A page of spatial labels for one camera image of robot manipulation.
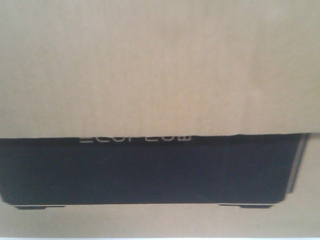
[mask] black device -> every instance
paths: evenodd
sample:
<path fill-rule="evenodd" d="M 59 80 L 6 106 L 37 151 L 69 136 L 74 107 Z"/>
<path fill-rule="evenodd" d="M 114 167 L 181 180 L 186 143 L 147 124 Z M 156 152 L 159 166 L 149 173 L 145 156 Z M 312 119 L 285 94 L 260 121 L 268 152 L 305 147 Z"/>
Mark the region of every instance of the black device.
<path fill-rule="evenodd" d="M 0 139 L 0 193 L 18 209 L 215 203 L 292 192 L 307 134 Z"/>

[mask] cardboard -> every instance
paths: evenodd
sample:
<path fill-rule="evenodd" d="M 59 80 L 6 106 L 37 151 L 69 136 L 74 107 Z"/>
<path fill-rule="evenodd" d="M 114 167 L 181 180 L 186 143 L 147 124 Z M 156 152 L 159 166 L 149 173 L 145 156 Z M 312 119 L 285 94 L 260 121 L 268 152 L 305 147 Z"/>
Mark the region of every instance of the cardboard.
<path fill-rule="evenodd" d="M 0 2 L 0 138 L 320 131 L 320 2 Z"/>

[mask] white surface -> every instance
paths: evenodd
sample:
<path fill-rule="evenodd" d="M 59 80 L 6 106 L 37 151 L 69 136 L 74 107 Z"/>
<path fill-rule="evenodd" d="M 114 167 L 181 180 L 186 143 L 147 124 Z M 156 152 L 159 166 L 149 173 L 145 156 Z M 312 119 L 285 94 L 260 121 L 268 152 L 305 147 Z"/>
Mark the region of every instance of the white surface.
<path fill-rule="evenodd" d="M 320 132 L 320 1 L 1 0 L 0 138 Z"/>
<path fill-rule="evenodd" d="M 0 202 L 0 237 L 319 237 L 320 134 L 307 145 L 296 188 L 269 209 L 217 204 L 78 205 L 17 210 Z"/>

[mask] brown cardboard surface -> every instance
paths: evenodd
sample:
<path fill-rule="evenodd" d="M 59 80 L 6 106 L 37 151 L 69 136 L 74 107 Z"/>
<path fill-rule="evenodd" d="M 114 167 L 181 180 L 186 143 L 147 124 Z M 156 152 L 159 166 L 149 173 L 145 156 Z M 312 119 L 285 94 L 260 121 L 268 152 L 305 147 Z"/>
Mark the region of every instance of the brown cardboard surface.
<path fill-rule="evenodd" d="M 78 205 L 17 210 L 0 202 L 0 237 L 319 237 L 320 135 L 310 137 L 296 187 L 269 209 L 217 204 Z"/>
<path fill-rule="evenodd" d="M 320 132 L 320 1 L 1 0 L 0 138 Z"/>

